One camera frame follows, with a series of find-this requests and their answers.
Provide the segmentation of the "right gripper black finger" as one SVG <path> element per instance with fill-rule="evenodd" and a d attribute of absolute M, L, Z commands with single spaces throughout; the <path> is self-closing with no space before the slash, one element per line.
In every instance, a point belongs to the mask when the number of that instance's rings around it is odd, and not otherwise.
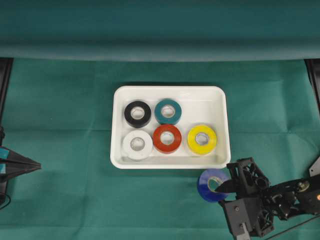
<path fill-rule="evenodd" d="M 237 183 L 232 179 L 227 180 L 227 181 L 223 182 L 220 186 L 218 186 L 215 189 L 215 192 L 224 193 L 224 194 L 236 193 L 237 192 Z"/>

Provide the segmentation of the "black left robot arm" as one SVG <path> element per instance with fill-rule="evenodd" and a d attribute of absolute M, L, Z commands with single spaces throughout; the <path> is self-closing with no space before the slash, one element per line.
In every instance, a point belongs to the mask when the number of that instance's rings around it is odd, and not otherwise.
<path fill-rule="evenodd" d="M 11 203 L 11 197 L 7 194 L 9 180 L 20 175 L 29 174 L 40 170 L 41 164 L 25 157 L 7 147 L 2 146 L 5 138 L 4 128 L 0 127 L 0 209 Z"/>

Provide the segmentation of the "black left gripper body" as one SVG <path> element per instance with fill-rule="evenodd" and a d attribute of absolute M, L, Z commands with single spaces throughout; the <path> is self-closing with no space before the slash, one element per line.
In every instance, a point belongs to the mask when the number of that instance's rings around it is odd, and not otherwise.
<path fill-rule="evenodd" d="M 6 147 L 0 147 L 0 182 L 41 169 L 41 164 Z"/>

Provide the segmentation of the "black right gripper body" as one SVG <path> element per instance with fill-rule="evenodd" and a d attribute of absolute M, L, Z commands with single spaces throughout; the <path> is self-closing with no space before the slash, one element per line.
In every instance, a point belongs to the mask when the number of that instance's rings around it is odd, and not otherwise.
<path fill-rule="evenodd" d="M 252 157 L 226 165 L 230 180 L 236 182 L 235 200 L 221 200 L 228 229 L 234 238 L 264 237 L 274 230 L 274 215 L 263 203 L 269 179 Z"/>

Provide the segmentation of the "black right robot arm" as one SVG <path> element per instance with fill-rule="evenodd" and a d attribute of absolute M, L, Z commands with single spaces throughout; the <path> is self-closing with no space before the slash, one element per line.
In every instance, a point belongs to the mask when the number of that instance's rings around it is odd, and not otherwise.
<path fill-rule="evenodd" d="M 263 238 L 274 230 L 274 218 L 287 221 L 299 215 L 320 215 L 320 176 L 313 175 L 271 185 L 253 158 L 226 166 L 231 178 L 217 193 L 235 194 L 220 200 L 230 233 L 235 240 Z"/>

